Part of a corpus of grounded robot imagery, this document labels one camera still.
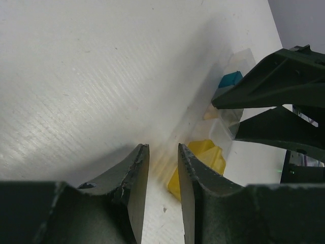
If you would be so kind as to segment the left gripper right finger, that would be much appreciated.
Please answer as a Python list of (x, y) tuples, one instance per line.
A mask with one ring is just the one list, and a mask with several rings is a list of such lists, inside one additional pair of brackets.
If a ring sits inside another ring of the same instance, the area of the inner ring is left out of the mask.
[(324, 184), (243, 187), (178, 145), (186, 243), (324, 243)]

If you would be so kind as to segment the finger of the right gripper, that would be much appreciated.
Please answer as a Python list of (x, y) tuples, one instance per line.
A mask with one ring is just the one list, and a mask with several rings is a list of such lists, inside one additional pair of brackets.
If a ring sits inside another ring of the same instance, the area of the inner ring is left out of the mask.
[(324, 107), (324, 54), (309, 45), (266, 56), (239, 83), (212, 99), (217, 109), (284, 104)]
[(318, 126), (281, 106), (240, 122), (235, 140), (279, 147), (324, 162), (324, 109), (298, 109)]

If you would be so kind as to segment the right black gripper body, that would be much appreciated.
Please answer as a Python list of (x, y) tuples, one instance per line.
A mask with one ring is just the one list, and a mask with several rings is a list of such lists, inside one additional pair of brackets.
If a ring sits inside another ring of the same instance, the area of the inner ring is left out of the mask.
[(280, 183), (324, 183), (324, 163), (298, 152), (287, 150)]

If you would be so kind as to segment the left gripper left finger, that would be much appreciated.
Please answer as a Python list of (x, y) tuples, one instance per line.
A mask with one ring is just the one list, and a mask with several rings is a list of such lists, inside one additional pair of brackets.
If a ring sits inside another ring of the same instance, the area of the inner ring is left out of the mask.
[(149, 145), (79, 187), (2, 181), (1, 243), (140, 243)]

